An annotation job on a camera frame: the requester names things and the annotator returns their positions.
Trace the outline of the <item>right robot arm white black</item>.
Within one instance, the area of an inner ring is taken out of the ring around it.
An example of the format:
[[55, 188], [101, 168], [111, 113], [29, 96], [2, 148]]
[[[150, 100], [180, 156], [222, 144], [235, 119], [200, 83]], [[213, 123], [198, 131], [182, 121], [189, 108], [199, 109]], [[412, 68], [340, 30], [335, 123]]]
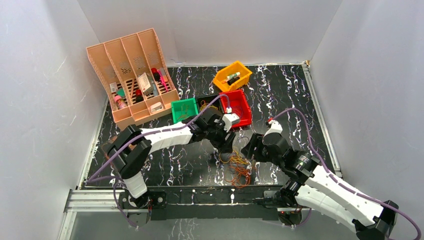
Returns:
[[267, 208], [309, 207], [353, 231], [360, 240], [387, 240], [396, 224], [394, 202], [375, 203], [357, 189], [327, 173], [319, 159], [293, 149], [279, 133], [255, 133], [241, 150], [247, 159], [272, 163], [287, 176], [279, 191], [265, 191], [256, 203]]

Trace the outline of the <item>pink bottle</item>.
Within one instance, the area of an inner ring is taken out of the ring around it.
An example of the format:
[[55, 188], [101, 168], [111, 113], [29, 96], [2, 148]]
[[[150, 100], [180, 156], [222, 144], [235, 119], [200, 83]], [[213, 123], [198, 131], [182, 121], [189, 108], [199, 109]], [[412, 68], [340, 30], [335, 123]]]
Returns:
[[114, 100], [114, 102], [115, 102], [115, 104], [116, 104], [116, 106], [119, 110], [127, 107], [126, 102], [124, 101], [124, 99], [120, 95], [116, 95], [113, 100]]

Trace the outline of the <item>glue stick in yellow bin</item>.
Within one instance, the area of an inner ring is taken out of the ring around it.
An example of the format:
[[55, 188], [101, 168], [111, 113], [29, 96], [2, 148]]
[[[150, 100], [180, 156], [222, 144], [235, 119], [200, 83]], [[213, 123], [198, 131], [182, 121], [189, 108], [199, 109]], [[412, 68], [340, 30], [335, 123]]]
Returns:
[[241, 75], [241, 73], [240, 72], [235, 72], [235, 73], [233, 73], [233, 74], [230, 74], [230, 75], [228, 75], [227, 77], [226, 77], [226, 81], [228, 81], [229, 79], [231, 79], [231, 78], [235, 78], [235, 77], [239, 77]]

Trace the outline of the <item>white box in organizer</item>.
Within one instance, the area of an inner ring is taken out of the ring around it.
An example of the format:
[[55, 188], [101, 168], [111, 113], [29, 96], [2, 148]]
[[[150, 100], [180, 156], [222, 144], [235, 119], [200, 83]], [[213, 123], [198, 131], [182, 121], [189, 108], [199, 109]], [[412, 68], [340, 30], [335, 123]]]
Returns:
[[140, 90], [145, 96], [153, 95], [156, 97], [158, 95], [154, 80], [146, 72], [137, 76], [137, 82]]

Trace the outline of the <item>black plastic bin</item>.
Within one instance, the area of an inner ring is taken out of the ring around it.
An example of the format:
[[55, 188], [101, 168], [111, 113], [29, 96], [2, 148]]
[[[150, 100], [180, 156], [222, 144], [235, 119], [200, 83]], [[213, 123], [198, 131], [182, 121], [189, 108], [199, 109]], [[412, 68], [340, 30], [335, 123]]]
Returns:
[[[195, 98], [195, 101], [196, 101], [196, 105], [197, 105], [197, 108], [198, 108], [198, 112], [200, 113], [217, 96], [218, 96], [217, 94], [210, 94], [210, 95], [196, 97]], [[212, 103], [212, 105], [210, 106], [210, 108], [217, 109], [221, 113], [224, 112], [223, 106], [222, 106], [222, 103], [221, 103], [221, 100], [220, 99], [217, 99], [216, 101], [214, 101]]]

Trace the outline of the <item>green plastic bin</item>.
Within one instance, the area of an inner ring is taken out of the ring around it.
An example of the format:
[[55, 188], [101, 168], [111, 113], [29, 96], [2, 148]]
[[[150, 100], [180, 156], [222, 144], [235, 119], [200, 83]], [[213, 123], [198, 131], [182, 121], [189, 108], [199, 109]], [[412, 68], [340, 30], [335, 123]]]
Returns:
[[179, 123], [188, 117], [199, 114], [195, 98], [181, 99], [171, 102], [173, 123]]

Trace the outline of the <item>red capped dark bottle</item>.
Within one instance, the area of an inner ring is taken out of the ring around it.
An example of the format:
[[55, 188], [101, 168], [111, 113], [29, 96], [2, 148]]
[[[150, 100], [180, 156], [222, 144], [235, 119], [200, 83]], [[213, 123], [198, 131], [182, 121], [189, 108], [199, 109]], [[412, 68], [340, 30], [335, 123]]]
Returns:
[[135, 91], [135, 103], [140, 103], [144, 100], [143, 92], [140, 89]]

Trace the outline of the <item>yellow plastic bin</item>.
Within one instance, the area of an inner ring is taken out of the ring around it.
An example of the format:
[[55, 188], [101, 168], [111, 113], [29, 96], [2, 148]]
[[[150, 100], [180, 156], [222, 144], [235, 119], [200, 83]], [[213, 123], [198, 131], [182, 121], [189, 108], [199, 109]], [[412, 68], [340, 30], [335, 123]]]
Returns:
[[212, 83], [221, 92], [231, 92], [247, 85], [252, 74], [251, 70], [237, 60], [219, 70]]

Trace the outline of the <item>white stapler in organizer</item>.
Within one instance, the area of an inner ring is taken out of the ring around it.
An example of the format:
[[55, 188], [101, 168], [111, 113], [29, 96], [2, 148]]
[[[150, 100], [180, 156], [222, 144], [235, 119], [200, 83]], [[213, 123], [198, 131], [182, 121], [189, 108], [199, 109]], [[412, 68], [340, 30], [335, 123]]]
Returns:
[[156, 112], [160, 112], [163, 109], [164, 109], [164, 105], [161, 102], [156, 102], [149, 107], [151, 114], [155, 114]]

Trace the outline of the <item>black marker in yellow bin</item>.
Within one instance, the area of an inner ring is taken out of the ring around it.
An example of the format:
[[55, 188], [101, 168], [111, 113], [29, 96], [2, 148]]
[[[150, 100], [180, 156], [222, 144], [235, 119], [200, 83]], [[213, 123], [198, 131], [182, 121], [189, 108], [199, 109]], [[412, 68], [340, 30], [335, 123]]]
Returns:
[[240, 79], [240, 77], [239, 77], [239, 76], [237, 76], [237, 77], [233, 77], [233, 78], [229, 79], [226, 83], [227, 83], [229, 86], [231, 86], [232, 84], [234, 84], [235, 82], [237, 82], [239, 79]]

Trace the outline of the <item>red plastic bin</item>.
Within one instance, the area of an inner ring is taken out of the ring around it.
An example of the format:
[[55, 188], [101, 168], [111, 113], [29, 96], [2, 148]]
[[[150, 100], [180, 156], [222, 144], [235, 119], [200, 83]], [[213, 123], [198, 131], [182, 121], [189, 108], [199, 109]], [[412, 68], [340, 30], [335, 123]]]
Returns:
[[243, 90], [220, 92], [219, 95], [224, 110], [226, 111], [227, 107], [231, 107], [232, 112], [240, 118], [240, 122], [232, 126], [233, 129], [246, 127], [252, 123], [251, 107]]

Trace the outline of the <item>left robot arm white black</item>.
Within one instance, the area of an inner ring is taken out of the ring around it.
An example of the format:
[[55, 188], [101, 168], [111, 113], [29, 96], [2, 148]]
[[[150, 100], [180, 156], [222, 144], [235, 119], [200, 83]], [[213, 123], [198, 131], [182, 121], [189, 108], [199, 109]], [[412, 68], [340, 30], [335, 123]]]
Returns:
[[106, 145], [105, 153], [129, 191], [130, 202], [137, 208], [144, 208], [150, 198], [141, 169], [150, 154], [202, 140], [208, 140], [221, 153], [231, 153], [235, 138], [231, 128], [239, 122], [236, 113], [221, 113], [209, 107], [202, 114], [169, 126], [148, 129], [132, 124]]

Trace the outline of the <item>pink plastic file organizer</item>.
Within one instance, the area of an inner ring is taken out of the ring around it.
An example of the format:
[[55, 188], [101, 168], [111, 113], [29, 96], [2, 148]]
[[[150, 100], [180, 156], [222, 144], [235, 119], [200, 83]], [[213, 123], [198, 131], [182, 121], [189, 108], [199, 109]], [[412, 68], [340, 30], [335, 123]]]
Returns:
[[[86, 52], [106, 91], [113, 121], [120, 130], [171, 114], [171, 102], [180, 100], [153, 28], [89, 46]], [[158, 70], [164, 76], [168, 92], [161, 83]], [[143, 73], [153, 79], [158, 95], [145, 96], [142, 93], [143, 101], [135, 103], [135, 91], [140, 89], [137, 78]], [[127, 107], [117, 108], [116, 95], [123, 98]], [[150, 106], [157, 102], [161, 102], [164, 109], [152, 114]]]

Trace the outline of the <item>pink pen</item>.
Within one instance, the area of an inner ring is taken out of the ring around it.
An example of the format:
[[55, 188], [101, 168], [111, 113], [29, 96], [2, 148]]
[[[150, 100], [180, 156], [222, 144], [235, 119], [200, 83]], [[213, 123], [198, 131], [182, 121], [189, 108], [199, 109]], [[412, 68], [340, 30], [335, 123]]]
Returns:
[[159, 73], [161, 84], [164, 86], [165, 91], [168, 92], [168, 87], [166, 85], [164, 75], [162, 74], [160, 69], [157, 72]]

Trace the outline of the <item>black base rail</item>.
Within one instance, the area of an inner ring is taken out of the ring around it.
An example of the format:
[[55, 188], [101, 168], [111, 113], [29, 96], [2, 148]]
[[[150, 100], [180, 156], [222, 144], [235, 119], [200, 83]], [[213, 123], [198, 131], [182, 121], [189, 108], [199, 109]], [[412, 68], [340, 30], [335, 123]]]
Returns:
[[297, 225], [308, 216], [305, 206], [283, 197], [278, 185], [151, 187], [153, 220], [261, 219]]

